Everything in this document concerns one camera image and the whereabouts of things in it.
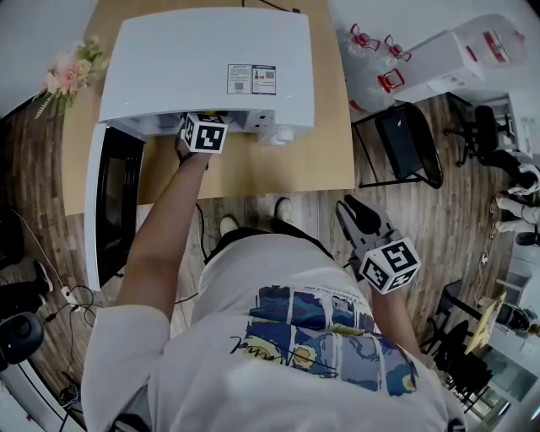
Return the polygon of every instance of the office chair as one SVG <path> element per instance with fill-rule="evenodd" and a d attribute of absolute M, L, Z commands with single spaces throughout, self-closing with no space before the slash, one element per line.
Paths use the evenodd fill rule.
<path fill-rule="evenodd" d="M 476 156 L 479 159 L 483 159 L 493 153 L 499 145 L 499 132 L 506 132 L 510 136 L 508 116 L 505 115 L 505 125 L 501 126 L 495 120 L 493 110 L 489 106 L 481 105 L 474 110 L 475 121 L 465 121 L 463 114 L 457 108 L 454 111 L 463 130 L 445 129 L 443 133 L 445 136 L 454 134 L 465 138 L 463 157 L 460 161 L 456 162 L 456 166 L 458 167 L 465 164 L 467 156 L 470 158 Z"/>
<path fill-rule="evenodd" d="M 453 380 L 453 386 L 463 395 L 462 402 L 467 402 L 473 394 L 479 394 L 493 378 L 488 365 L 473 353 L 458 356 L 446 370 Z"/>

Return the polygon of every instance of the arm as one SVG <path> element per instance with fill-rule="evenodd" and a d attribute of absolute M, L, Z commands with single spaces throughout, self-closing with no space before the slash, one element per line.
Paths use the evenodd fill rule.
<path fill-rule="evenodd" d="M 372 298 L 373 317 L 381 333 L 421 360 L 423 355 L 414 336 L 403 290 L 397 289 L 389 294 L 379 294 L 372 289 Z"/>
<path fill-rule="evenodd" d="M 127 258 L 117 305 L 147 305 L 170 321 L 195 202 L 209 154 L 186 160 L 137 232 Z"/>

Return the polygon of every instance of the label sticker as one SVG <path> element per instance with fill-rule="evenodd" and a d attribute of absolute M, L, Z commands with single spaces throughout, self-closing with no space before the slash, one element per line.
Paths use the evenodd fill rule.
<path fill-rule="evenodd" d="M 275 95 L 276 94 L 276 67 L 253 65 L 251 73 L 254 95 Z"/>
<path fill-rule="evenodd" d="M 230 64 L 227 74 L 229 95 L 251 94 L 251 64 Z"/>

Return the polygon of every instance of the wooden table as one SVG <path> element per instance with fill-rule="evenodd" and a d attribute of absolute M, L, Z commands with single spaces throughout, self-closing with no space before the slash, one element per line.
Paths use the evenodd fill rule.
<path fill-rule="evenodd" d="M 247 3 L 250 7 L 267 8 L 257 0 Z M 250 133 L 229 134 L 224 152 L 210 161 L 199 198 L 354 188 L 347 94 L 327 2 L 276 0 L 276 4 L 283 8 L 298 8 L 310 19 L 315 127 L 304 137 L 283 147 L 257 144 L 256 136 Z M 179 8 L 240 5 L 240 0 L 100 0 L 84 37 L 98 35 L 105 54 L 110 54 L 124 19 Z M 100 102 L 100 90 L 89 89 L 79 94 L 65 115 L 62 190 L 66 215 L 84 212 L 88 153 Z M 148 140 L 143 156 L 139 204 L 155 202 L 176 171 L 178 162 L 172 141 L 173 137 Z"/>

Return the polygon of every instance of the table leg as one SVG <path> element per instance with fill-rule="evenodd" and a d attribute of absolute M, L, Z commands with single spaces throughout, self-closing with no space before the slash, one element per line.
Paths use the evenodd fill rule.
<path fill-rule="evenodd" d="M 482 314 L 480 312 L 478 312 L 476 309 L 472 308 L 471 306 L 469 306 L 468 304 L 466 303 L 463 303 L 461 300 L 457 299 L 456 297 L 453 297 L 453 296 L 448 296 L 448 300 L 454 305 L 454 306 L 457 306 L 458 308 L 460 308 L 462 311 L 465 311 L 467 314 L 469 314 L 470 316 L 472 316 L 472 318 L 475 318 L 477 320 L 481 320 L 482 319 Z"/>
<path fill-rule="evenodd" d="M 373 164 L 371 163 L 371 157 L 368 153 L 368 149 L 365 147 L 364 140 L 360 136 L 360 132 L 358 132 L 358 129 L 356 128 L 356 125 L 353 125 L 353 129 L 356 132 L 356 136 L 360 140 L 360 143 L 362 144 L 362 148 L 364 149 L 365 157 L 368 158 L 368 162 L 370 163 L 371 171 L 373 172 L 373 175 L 375 176 L 375 181 L 379 182 L 379 177 L 377 177 L 377 173 L 375 172 L 375 168 L 373 167 Z"/>

